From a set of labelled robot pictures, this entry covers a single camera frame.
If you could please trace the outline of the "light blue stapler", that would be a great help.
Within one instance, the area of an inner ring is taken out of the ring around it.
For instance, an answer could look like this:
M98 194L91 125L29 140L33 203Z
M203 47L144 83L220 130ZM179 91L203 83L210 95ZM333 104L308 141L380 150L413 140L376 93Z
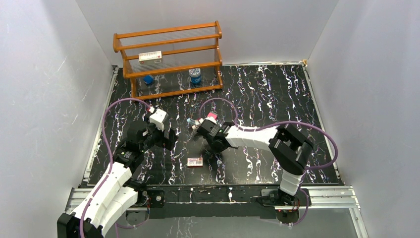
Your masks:
M202 121L203 119L187 118L187 123L191 126L192 130L197 130L201 126Z

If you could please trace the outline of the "red white staple box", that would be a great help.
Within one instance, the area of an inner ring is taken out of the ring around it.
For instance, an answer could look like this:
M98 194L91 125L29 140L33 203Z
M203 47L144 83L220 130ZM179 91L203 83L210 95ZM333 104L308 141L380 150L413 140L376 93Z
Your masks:
M195 168L195 167L202 167L204 164L202 157L194 157L187 159L187 167L188 168Z

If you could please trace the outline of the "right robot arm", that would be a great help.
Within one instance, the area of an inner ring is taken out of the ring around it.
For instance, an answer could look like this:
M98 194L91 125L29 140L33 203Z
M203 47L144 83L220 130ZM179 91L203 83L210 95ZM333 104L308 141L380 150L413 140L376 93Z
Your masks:
M240 127L232 122L223 124L201 119L192 126L215 153L228 148L251 147L273 154L283 169L279 187L279 200L292 205L298 200L298 188L314 144L290 123L267 128Z

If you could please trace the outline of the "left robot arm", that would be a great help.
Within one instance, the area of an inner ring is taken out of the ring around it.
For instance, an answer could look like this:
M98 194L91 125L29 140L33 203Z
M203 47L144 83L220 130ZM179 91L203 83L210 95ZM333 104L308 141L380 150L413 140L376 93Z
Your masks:
M98 184L75 209L58 218L57 236L103 238L129 207L146 204L150 200L146 186L134 181L132 174L146 151L155 146L172 150L177 139L175 129L161 129L150 119L132 123Z

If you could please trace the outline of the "pink eraser block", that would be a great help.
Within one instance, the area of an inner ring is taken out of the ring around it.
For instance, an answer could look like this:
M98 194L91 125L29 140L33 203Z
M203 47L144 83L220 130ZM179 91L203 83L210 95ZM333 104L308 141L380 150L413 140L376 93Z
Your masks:
M210 119L210 120L216 121L216 119L217 119L217 114L216 114L216 113L214 113L214 112L210 112L210 113L208 113L208 115L207 115L207 119Z

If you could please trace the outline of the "small blue box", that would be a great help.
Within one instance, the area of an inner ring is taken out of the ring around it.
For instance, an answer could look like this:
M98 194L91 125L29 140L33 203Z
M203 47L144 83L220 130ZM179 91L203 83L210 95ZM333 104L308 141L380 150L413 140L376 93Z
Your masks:
M143 77L143 81L147 86L154 84L155 78L152 75L146 75Z

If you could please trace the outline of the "blue round tin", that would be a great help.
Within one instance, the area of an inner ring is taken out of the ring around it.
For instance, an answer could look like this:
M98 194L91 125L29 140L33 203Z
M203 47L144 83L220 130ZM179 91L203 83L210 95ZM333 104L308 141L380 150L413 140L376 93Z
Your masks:
M189 78L192 85L198 85L202 81L200 68L191 68L188 70Z

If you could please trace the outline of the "orange wooden shelf rack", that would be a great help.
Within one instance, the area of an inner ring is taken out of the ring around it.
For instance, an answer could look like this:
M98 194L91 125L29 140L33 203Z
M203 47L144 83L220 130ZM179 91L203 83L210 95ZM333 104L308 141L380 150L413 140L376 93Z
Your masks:
M130 96L156 99L181 96L223 88L220 68L223 65L219 40L222 29L218 21L161 28L131 33L115 33L113 50L122 57L122 74L129 80ZM140 65L140 53L162 52L162 63ZM192 85L188 70L200 68L202 81ZM143 77L152 75L147 86Z

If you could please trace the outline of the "white staple box on shelf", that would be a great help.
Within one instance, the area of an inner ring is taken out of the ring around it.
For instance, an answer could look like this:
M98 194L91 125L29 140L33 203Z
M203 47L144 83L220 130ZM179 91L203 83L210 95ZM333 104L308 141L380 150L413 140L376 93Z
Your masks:
M162 63L162 52L146 52L140 53L138 57L140 65L153 65Z

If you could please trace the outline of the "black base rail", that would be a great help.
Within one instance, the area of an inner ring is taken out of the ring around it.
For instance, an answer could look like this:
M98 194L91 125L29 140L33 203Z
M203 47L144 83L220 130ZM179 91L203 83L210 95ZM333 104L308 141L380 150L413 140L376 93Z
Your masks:
M128 213L145 211L151 219L178 217L257 217L295 222L312 201L300 188L280 195L277 184L139 185L138 201Z

